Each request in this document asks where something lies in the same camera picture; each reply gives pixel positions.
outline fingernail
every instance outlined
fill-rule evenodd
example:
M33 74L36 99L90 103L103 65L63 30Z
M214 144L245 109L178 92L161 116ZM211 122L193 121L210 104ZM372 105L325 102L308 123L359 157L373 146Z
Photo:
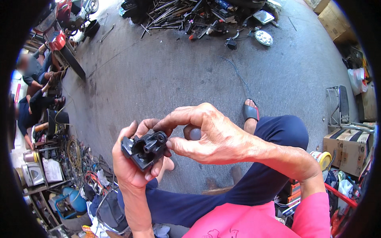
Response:
M146 175L146 180L147 180L147 181L150 181L151 179L152 179L152 175L147 174L147 175Z
M160 174L160 169L159 169L159 168L156 168L156 169L154 170L154 173L155 173L156 176L159 176L159 174Z
M168 147L168 149L172 149L172 142L171 141L167 141L167 143L165 143Z

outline man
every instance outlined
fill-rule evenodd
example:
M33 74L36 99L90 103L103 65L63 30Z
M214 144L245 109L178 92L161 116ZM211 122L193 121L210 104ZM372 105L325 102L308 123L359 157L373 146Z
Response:
M16 63L16 68L23 76L24 82L36 91L42 89L49 78L57 78L63 73L56 57L51 52L45 57L45 51L46 46L44 44L33 55L21 54ZM58 72L47 72L52 64L59 70Z
M208 103L180 107L163 120L146 119L124 128L112 149L127 222L135 238L153 237L154 223L190 227L186 238L329 237L328 194L319 164L305 150L308 133L295 116L263 117L251 99L243 106L244 130ZM254 162L229 192L221 195L178 194L158 190L155 177L168 169L163 160L141 172L120 150L124 136L149 129L168 136L178 125L198 126L201 138L171 137L169 149L202 164ZM292 229L274 219L273 199L288 178L301 185L301 203Z
M42 89L38 90L33 97L27 95L18 103L14 104L15 117L18 121L18 127L31 149L33 149L33 145L27 133L27 129L38 123L43 109L54 104L64 105L66 101L65 96L59 99L42 96L42 94L50 88L52 83L53 78L50 78L49 82Z

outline scrap metal pile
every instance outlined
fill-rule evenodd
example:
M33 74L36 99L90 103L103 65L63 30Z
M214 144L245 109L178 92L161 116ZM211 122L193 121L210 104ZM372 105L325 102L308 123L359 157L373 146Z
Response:
M205 34L224 34L228 32L227 23L236 30L246 27L250 18L256 19L257 25L278 20L280 5L274 0L245 2L237 5L235 0L127 0L121 5L120 15L130 17L132 22L144 29L141 38L154 29L184 30L190 40L200 39Z

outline hand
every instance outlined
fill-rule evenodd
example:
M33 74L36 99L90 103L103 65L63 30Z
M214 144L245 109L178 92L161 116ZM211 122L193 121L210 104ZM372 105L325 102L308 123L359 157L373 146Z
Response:
M224 165L244 161L245 146L255 137L248 134L209 103L195 107L179 107L154 126L154 131L165 131L169 137L178 125L192 124L201 128L201 139L188 141L171 137L169 149L176 154L187 156L201 164Z
M131 159L124 156L120 148L123 137L133 138L135 135L141 137L152 129L157 122L159 122L159 119L145 119L138 126L137 121L133 121L129 127L123 128L120 132L118 140L112 148L114 173L118 178L119 187L129 190L142 190L145 189L150 180L159 175L163 166L163 157L150 170L142 172Z

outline yellow bucket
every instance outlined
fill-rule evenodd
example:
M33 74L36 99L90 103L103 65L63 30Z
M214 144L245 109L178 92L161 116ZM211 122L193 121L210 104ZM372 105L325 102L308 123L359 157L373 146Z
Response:
M310 155L320 164L320 169L325 170L332 160L332 156L329 152L311 151Z

